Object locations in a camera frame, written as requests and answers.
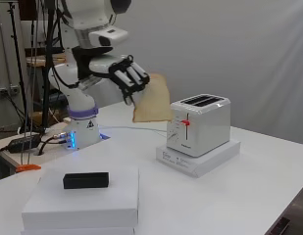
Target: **bread slice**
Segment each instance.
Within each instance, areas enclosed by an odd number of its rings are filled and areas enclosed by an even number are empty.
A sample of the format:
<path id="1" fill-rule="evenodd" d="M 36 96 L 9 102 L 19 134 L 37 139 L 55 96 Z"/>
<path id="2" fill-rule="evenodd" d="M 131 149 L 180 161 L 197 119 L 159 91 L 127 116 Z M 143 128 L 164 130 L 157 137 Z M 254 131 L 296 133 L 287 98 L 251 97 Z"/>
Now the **bread slice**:
<path id="1" fill-rule="evenodd" d="M 150 82 L 142 98 L 135 105 L 133 122 L 172 120 L 170 91 L 166 79 L 159 74 L 150 74 Z"/>

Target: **white table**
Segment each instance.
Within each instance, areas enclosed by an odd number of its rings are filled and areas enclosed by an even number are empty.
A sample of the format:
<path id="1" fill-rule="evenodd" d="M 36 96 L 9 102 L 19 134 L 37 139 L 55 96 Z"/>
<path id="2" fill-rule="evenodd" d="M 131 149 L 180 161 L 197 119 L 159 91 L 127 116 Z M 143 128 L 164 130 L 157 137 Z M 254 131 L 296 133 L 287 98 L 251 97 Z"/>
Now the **white table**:
<path id="1" fill-rule="evenodd" d="M 131 109 L 115 105 L 101 110 L 99 123 L 130 125 Z M 164 123 L 138 126 L 165 129 Z M 105 130 L 110 140 L 0 181 L 0 235 L 23 229 L 21 211 L 47 168 L 137 165 L 140 209 L 137 235 L 262 235 L 303 188 L 303 145 L 233 128 L 241 155 L 200 179 L 181 174 L 155 160 L 163 133 Z"/>

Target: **electrical outlet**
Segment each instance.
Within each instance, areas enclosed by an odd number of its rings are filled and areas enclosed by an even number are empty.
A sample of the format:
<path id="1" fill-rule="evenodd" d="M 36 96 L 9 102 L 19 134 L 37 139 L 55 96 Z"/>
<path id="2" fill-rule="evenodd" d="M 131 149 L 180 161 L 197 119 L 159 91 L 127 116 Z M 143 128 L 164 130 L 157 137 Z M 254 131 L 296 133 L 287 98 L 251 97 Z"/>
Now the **electrical outlet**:
<path id="1" fill-rule="evenodd" d="M 11 96 L 16 96 L 20 93 L 20 86 L 19 85 L 10 85 L 10 93 Z"/>
<path id="2" fill-rule="evenodd" d="M 8 90 L 6 89 L 6 87 L 0 86 L 0 96 L 1 96 L 1 97 L 6 97 L 6 96 L 8 96 Z"/>

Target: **orange object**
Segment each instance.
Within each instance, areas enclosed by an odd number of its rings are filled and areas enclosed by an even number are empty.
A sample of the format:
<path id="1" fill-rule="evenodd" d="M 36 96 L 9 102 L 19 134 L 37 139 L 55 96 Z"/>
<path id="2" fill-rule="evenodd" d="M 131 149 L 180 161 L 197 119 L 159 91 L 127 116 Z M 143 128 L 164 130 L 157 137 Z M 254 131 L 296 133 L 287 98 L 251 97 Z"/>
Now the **orange object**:
<path id="1" fill-rule="evenodd" d="M 16 168 L 16 173 L 29 171 L 29 170 L 38 170 L 41 169 L 40 165 L 37 164 L 23 164 Z"/>

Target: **white box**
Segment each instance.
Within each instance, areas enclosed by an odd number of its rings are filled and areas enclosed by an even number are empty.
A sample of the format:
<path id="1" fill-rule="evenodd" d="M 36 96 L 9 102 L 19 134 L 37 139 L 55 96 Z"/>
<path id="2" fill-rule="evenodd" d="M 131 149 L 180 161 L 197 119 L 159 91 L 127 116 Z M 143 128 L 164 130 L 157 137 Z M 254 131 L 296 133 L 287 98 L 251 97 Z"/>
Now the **white box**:
<path id="1" fill-rule="evenodd" d="M 26 230 L 22 235 L 134 235 L 134 228 Z"/>
<path id="2" fill-rule="evenodd" d="M 199 157 L 230 139 L 230 100 L 202 94 L 171 104 L 167 146 Z"/>
<path id="3" fill-rule="evenodd" d="M 238 155 L 239 151 L 240 142 L 230 140 L 203 156 L 193 158 L 164 145 L 157 148 L 157 160 L 187 175 L 199 178 Z"/>
<path id="4" fill-rule="evenodd" d="M 65 172 L 47 171 L 23 210 L 25 230 L 136 226 L 138 169 L 106 171 L 108 188 L 71 190 L 63 187 Z"/>

